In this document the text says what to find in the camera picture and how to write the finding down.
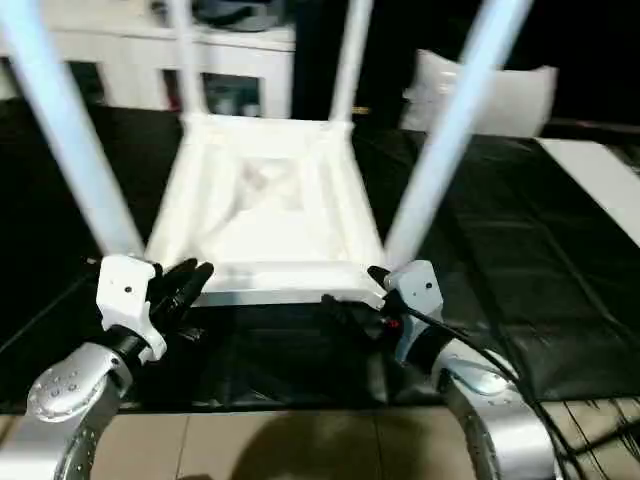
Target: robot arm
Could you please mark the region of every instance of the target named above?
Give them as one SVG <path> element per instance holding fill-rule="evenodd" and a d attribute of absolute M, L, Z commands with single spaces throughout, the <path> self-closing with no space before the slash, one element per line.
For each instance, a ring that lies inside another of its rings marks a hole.
<path fill-rule="evenodd" d="M 402 270 L 370 273 L 413 310 L 442 321 L 442 296 L 426 261 Z M 560 477 L 551 438 L 517 386 L 493 363 L 458 339 L 404 315 L 395 356 L 429 375 L 462 426 L 479 480 L 543 480 Z M 499 355 L 492 356 L 512 371 Z"/>
<path fill-rule="evenodd" d="M 89 478 L 100 436 L 135 372 L 166 350 L 156 327 L 166 331 L 179 320 L 213 273 L 211 264 L 196 265 L 187 260 L 162 277 L 141 260 L 103 259 L 96 298 L 105 333 L 35 381 L 26 414 L 0 451 L 0 480 Z"/>

